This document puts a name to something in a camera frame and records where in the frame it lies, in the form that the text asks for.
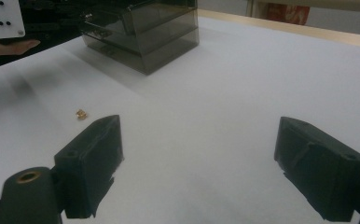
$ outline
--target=black screw hole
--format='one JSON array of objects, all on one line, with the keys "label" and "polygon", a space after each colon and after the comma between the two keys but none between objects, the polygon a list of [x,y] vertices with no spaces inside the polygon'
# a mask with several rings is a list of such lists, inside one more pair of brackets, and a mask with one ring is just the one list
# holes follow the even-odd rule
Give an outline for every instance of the black screw hole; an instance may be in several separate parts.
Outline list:
[{"label": "black screw hole", "polygon": [[346,154],[345,157],[347,157],[350,160],[355,160],[356,157],[354,155]]},{"label": "black screw hole", "polygon": [[38,177],[40,177],[40,175],[41,175],[41,173],[37,172],[37,171],[27,172],[17,178],[17,183],[19,183],[19,184],[29,183],[31,181],[36,180]]},{"label": "black screw hole", "polygon": [[68,157],[76,157],[77,156],[77,151],[71,150],[67,152],[67,156]]}]

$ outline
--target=transparent plastic container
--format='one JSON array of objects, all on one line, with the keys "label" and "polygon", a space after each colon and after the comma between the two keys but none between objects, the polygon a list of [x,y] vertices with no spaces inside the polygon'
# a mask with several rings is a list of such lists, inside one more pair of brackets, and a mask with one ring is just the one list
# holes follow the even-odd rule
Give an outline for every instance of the transparent plastic container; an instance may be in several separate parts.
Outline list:
[{"label": "transparent plastic container", "polygon": [[173,61],[180,55],[195,48],[199,44],[198,29],[182,35],[149,53],[140,54],[104,43],[89,35],[83,35],[84,41],[92,49],[107,55],[114,60],[146,75],[153,73],[163,65]]},{"label": "transparent plastic container", "polygon": [[134,35],[116,32],[117,27],[118,25],[115,23],[108,24],[105,27],[86,23],[83,25],[82,32],[84,35],[92,36],[104,41],[104,43],[112,44],[134,53],[146,54],[197,29],[198,22],[196,10],[193,9],[186,14]]},{"label": "transparent plastic container", "polygon": [[150,74],[199,44],[196,0],[99,5],[80,26],[87,46]]}]

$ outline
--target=brass insert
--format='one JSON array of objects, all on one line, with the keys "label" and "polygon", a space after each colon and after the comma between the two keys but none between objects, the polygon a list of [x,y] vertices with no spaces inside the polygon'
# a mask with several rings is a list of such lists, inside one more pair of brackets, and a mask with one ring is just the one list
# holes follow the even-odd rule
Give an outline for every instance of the brass insert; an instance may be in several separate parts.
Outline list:
[{"label": "brass insert", "polygon": [[41,176],[41,173],[40,172],[37,172],[37,171],[29,171],[29,172],[26,172],[22,175],[20,175],[18,178],[17,178],[17,183],[19,184],[26,184],[26,183],[29,183],[29,182],[32,182],[34,180],[36,180],[38,177]]},{"label": "brass insert", "polygon": [[77,115],[77,118],[80,119],[80,120],[83,120],[83,119],[86,119],[88,114],[82,110],[82,109],[79,109],[77,112],[76,112],[76,115]]}]

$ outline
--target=white tabletop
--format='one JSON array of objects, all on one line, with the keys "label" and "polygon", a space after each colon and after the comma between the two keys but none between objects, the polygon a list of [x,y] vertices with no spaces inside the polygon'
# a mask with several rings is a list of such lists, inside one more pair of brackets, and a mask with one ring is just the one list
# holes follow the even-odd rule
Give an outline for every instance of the white tabletop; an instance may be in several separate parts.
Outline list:
[{"label": "white tabletop", "polygon": [[293,117],[360,152],[360,47],[207,18],[200,37],[148,77],[81,38],[0,67],[0,192],[119,114],[114,186],[95,219],[64,223],[325,223],[273,160],[276,134]]}]

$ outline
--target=human hand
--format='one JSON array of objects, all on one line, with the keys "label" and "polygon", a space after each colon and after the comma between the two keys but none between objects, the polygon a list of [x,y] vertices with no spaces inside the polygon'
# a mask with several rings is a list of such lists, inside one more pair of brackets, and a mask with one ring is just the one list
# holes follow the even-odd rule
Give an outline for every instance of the human hand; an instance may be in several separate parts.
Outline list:
[{"label": "human hand", "polygon": [[38,40],[25,40],[9,45],[0,44],[0,55],[21,55],[40,44]]}]

